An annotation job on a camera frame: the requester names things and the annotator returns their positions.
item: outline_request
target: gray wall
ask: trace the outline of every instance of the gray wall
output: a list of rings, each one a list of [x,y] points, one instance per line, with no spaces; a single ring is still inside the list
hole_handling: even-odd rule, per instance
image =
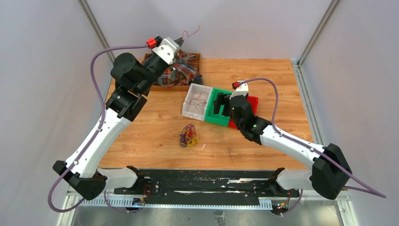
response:
[[[0,3],[0,225],[54,225],[52,165],[67,158],[99,116],[91,57],[101,49],[75,0]],[[98,60],[102,90],[110,62]],[[67,184],[54,194],[61,207]]]
[[[362,226],[398,225],[398,10],[393,0],[341,1],[303,67],[325,142],[388,197],[350,192]]]
[[[88,0],[110,46],[157,34],[206,58],[298,59],[331,0]],[[142,58],[148,50],[132,50]]]

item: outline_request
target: green plastic tray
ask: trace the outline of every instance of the green plastic tray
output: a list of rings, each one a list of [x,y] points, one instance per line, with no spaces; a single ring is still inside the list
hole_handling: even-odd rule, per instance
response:
[[[232,91],[223,90],[223,89],[213,88],[211,97],[210,97],[208,105],[207,105],[207,112],[205,114],[204,121],[211,122],[211,123],[214,123],[214,124],[218,124],[218,125],[221,125],[221,126],[227,126],[229,124],[230,117],[222,115],[222,112],[223,112],[223,109],[224,109],[224,105],[220,107],[219,114],[213,114],[213,109],[215,108],[214,105],[213,105],[213,102],[216,100],[218,93],[232,94],[233,92]]]

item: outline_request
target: plaid cloth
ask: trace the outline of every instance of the plaid cloth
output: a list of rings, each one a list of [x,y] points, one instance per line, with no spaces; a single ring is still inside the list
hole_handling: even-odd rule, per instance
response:
[[[176,55],[176,62],[173,64],[174,70],[168,68],[158,79],[155,85],[159,86],[183,86],[191,83],[203,85],[202,75],[192,65],[195,55],[184,53],[182,50]]]

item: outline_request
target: red wire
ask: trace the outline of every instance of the red wire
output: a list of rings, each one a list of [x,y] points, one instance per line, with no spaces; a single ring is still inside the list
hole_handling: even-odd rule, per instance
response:
[[[198,118],[199,116],[200,116],[200,109],[198,108],[198,106],[205,106],[206,104],[207,104],[207,102],[205,101],[204,103],[199,103],[199,104],[196,104],[196,103],[191,103],[191,101],[193,100],[193,99],[199,99],[199,97],[198,98],[193,98],[193,99],[191,99],[190,100],[190,102],[187,102],[185,99],[184,99],[184,94],[183,94],[183,92],[182,92],[182,98],[183,98],[183,101],[184,102],[186,102],[186,103],[188,103],[189,105],[192,105],[192,106],[195,106],[195,108],[198,110],[198,116],[197,117],[195,117],[195,119],[196,118]]]
[[[150,189],[148,190],[148,195],[147,198],[150,197],[151,194],[151,186],[150,185],[144,185],[144,187],[149,187]]]
[[[145,193],[147,193],[147,190],[145,189],[145,186],[143,188],[144,188],[143,198],[145,198]]]
[[[291,191],[288,190],[288,200],[287,200],[287,207],[289,208],[289,200],[291,199]]]
[[[194,33],[192,33],[192,34],[188,34],[188,32],[186,31],[186,30],[184,30],[183,31],[183,34],[182,34],[182,38],[184,39],[184,32],[186,32],[186,34],[187,34],[187,37],[189,38],[190,36],[192,36],[193,34],[195,34],[195,33],[197,33],[199,30],[200,30],[200,28],[201,28],[201,26],[200,25],[198,25],[198,30],[196,31],[196,32],[194,32]]]

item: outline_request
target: wooden surface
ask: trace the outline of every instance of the wooden surface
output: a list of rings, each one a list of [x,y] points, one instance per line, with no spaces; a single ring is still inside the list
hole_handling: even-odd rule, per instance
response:
[[[283,130],[311,140],[295,75],[289,60],[203,59],[205,85],[231,90],[231,83],[266,77],[276,83],[279,107],[276,124]],[[272,86],[264,81],[249,83],[249,93],[259,97],[258,115],[271,120],[275,102]],[[135,121],[115,140],[100,167],[275,170],[303,169],[297,160],[270,147],[247,141],[241,133],[208,122],[181,116],[186,92],[150,92],[147,104]],[[200,142],[182,148],[179,134],[187,124],[197,127]]]

